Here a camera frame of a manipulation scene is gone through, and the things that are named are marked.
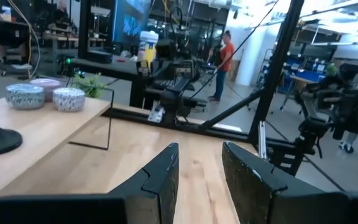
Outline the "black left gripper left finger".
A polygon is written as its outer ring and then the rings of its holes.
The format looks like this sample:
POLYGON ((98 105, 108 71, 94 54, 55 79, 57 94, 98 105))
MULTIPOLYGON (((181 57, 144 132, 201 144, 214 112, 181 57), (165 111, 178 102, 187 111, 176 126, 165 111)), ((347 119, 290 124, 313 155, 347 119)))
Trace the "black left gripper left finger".
POLYGON ((172 223, 178 173, 179 145, 173 142, 105 194, 0 197, 0 223, 172 223))

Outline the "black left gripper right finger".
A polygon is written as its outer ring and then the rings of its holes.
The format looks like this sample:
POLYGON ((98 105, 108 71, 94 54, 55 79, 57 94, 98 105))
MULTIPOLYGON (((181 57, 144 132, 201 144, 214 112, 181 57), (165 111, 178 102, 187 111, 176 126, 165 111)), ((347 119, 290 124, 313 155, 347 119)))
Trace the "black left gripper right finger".
POLYGON ((358 192, 325 192, 224 142, 226 182, 241 223, 358 223, 358 192))

